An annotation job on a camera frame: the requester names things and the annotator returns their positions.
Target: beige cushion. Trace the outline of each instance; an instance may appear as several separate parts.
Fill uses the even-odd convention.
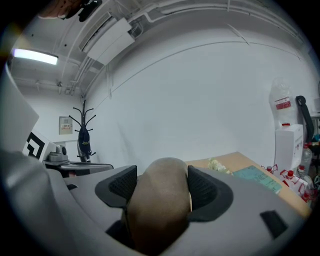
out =
[[[191,210],[187,165],[177,158],[161,158],[141,175],[127,208],[135,249],[158,255],[187,228]]]

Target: fluorescent light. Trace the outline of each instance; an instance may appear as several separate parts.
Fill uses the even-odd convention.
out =
[[[56,65],[58,57],[33,50],[14,49],[13,56]]]

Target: gray cover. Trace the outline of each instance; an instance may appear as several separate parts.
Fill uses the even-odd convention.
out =
[[[1,152],[0,163],[4,187],[18,218],[55,255],[141,255],[105,233],[120,220],[122,210],[108,207],[95,195],[98,182],[127,166],[64,180],[58,171],[45,170],[36,159],[22,154]],[[161,256],[265,255],[269,249],[279,249],[302,224],[302,218],[289,205],[262,185],[212,170],[199,170],[226,183],[232,189],[233,202],[214,221],[191,222]],[[66,184],[78,187],[69,191]],[[260,217],[260,213],[272,210],[288,226],[276,239]]]

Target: air conditioning duct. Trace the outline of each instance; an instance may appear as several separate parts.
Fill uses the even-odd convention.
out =
[[[135,42],[135,39],[128,33],[132,27],[125,18],[119,21],[112,18],[106,25],[107,29],[101,28],[83,46],[83,51],[87,52],[90,58],[103,65],[107,65],[114,57]]]

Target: wall sign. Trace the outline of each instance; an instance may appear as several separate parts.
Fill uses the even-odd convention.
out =
[[[72,119],[68,116],[59,117],[59,134],[72,134]]]

